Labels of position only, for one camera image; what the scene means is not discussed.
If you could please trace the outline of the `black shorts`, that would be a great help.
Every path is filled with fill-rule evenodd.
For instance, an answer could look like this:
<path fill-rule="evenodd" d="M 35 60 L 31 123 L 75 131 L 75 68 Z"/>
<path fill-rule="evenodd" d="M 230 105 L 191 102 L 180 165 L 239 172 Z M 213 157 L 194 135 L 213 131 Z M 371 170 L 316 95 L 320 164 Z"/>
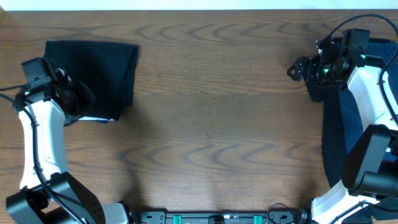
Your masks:
<path fill-rule="evenodd" d="M 131 106 L 139 46 L 88 40 L 47 41 L 44 57 L 91 89 L 94 105 L 86 117 L 117 121 Z"/>

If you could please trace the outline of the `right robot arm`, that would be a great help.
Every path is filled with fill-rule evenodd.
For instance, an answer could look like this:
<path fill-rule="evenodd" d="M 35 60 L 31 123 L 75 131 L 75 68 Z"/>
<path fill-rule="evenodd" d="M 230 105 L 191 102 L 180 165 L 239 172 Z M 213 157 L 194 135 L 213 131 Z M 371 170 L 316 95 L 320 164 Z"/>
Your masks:
<path fill-rule="evenodd" d="M 342 223 L 364 208 L 397 214 L 397 164 L 384 160 L 397 153 L 397 123 L 390 103 L 393 95 L 384 71 L 384 60 L 364 53 L 350 53 L 324 63 L 322 56 L 301 57 L 287 70 L 294 81 L 321 86 L 346 82 L 359 110 L 363 133 L 343 162 L 340 180 L 312 200 L 297 215 L 297 223 Z"/>

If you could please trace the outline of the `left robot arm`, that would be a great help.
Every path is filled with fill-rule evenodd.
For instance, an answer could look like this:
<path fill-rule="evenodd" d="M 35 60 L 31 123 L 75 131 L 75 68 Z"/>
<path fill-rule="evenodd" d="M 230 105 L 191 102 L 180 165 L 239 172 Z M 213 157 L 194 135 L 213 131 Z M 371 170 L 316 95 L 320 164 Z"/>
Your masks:
<path fill-rule="evenodd" d="M 8 214 L 16 223 L 132 223 L 122 202 L 102 204 L 70 173 L 63 130 L 86 87 L 59 68 L 25 75 L 12 101 L 24 132 L 24 172 L 20 190 L 6 199 Z"/>

